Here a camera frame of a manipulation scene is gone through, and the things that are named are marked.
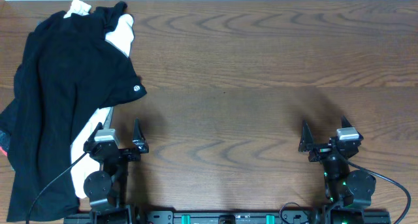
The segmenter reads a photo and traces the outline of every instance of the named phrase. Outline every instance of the white fabric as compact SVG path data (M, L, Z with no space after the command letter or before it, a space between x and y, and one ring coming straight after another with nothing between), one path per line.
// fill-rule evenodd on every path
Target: white fabric
M85 16L89 14L91 5L86 4L80 0L73 0L70 10L64 15L64 18L69 18L72 13ZM131 43L134 39L132 32L133 18L129 14L120 16L118 26L115 31L106 34L106 41L113 44L117 49L124 53L127 57L131 51ZM83 153L84 142L88 139L90 134L94 131L99 122L104 123L109 115L110 107L97 109L86 123L80 134L71 144L71 162L76 161ZM76 191L78 198L86 198L84 193L84 180L95 171L100 169L99 162L85 156L71 169L72 184Z

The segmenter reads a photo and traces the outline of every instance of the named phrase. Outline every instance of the brown wood surface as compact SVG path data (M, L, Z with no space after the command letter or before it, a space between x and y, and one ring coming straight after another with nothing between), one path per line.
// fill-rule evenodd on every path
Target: brown wood surface
M403 223L418 223L418 1L127 3L131 59L148 94L117 106L112 124L131 146L140 118L150 144L130 167L131 202L177 210L319 205L323 170L297 152L301 121L326 139L345 114L365 137L352 161L404 184L413 203ZM69 5L0 4L0 110L13 98L27 34ZM0 223L13 177L0 156ZM394 221L406 197L378 179L372 202Z

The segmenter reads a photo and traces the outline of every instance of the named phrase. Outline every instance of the green tape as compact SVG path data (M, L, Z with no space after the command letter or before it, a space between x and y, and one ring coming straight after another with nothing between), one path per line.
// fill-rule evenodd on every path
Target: green tape
M190 224L190 215L182 216L182 224Z
M274 215L266 216L266 224L274 224Z

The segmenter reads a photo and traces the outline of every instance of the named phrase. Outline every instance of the wooden table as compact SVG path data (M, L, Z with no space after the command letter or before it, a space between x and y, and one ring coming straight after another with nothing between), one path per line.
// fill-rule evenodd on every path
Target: wooden table
M139 118L150 144L129 169L131 202L177 210L319 205L323 169L297 152L301 122L326 140L342 114L365 137L352 161L418 198L417 1L127 4L135 17L131 59L148 94L117 106L112 125L131 146ZM27 34L69 5L0 5L0 110L13 98ZM14 172L4 156L0 165L3 223ZM394 221L406 197L378 179L372 201ZM403 223L416 222L413 202Z

